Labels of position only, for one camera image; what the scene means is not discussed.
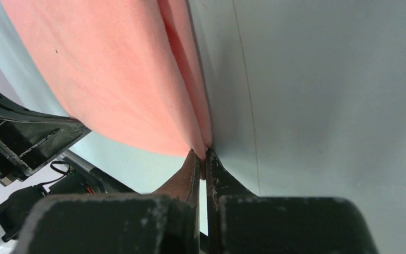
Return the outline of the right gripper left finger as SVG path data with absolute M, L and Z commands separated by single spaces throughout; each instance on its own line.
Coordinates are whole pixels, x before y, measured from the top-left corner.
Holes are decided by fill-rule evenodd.
M 29 213 L 14 253 L 198 253 L 200 159 L 151 194 L 64 194 Z

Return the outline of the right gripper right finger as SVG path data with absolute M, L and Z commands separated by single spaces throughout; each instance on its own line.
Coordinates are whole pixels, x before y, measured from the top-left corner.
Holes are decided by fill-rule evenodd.
M 213 150 L 205 159 L 206 253 L 377 253 L 357 206 L 340 197 L 259 197 Z

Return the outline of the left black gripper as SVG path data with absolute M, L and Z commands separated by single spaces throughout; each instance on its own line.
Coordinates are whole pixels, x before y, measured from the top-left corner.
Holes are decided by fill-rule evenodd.
M 89 133 L 78 120 L 31 111 L 0 93 L 0 183 L 25 181 Z M 16 240 L 44 197 L 87 193 L 88 184 L 78 173 L 13 192 L 0 204 L 0 239 Z

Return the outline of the salmon pink t-shirt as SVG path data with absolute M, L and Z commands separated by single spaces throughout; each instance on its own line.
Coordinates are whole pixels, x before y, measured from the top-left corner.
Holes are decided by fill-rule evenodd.
M 186 1 L 2 1 L 66 112 L 112 140 L 204 159 L 212 143 Z

